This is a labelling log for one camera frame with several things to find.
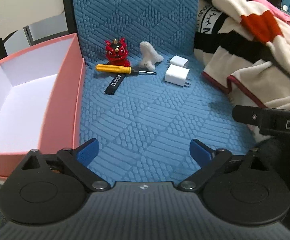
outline white charger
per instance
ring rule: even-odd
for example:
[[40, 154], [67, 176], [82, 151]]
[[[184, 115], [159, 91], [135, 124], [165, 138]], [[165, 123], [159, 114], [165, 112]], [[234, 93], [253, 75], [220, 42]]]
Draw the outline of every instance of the white charger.
[[188, 59], [180, 57], [180, 56], [174, 56], [172, 59], [169, 61], [170, 65], [176, 65], [179, 67], [184, 67], [187, 68], [188, 65]]
[[190, 83], [186, 82], [189, 69], [170, 65], [165, 74], [165, 81], [182, 87], [189, 87]]

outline blanket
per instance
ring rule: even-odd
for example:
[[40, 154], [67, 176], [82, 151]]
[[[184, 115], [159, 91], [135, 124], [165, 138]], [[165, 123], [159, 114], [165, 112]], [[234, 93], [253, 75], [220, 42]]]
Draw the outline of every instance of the blanket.
[[290, 110], [290, 26], [263, 4], [200, 0], [195, 54], [203, 75], [259, 107]]

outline white fluffy object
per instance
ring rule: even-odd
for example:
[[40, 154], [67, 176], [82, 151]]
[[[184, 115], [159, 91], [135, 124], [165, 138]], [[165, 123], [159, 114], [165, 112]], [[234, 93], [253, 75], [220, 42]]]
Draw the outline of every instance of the white fluffy object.
[[140, 43], [140, 49], [143, 54], [143, 59], [139, 63], [139, 66], [141, 68], [147, 68], [149, 71], [154, 71], [155, 63], [162, 62], [164, 59], [163, 56], [159, 55], [153, 46], [147, 41], [142, 41]]

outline red lion dance figurine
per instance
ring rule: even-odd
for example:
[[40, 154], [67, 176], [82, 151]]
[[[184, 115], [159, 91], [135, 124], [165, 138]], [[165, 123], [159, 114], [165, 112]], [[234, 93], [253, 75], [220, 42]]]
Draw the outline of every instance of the red lion dance figurine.
[[121, 38], [119, 41], [114, 39], [112, 43], [106, 42], [106, 58], [109, 60], [109, 65], [130, 67], [131, 63], [126, 59], [128, 55], [127, 44], [125, 38]]

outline pink box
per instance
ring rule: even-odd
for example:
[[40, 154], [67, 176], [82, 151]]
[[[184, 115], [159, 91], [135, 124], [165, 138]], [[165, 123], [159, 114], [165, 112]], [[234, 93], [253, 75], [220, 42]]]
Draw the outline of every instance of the pink box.
[[0, 182], [30, 149], [78, 147], [84, 77], [76, 34], [0, 60]]

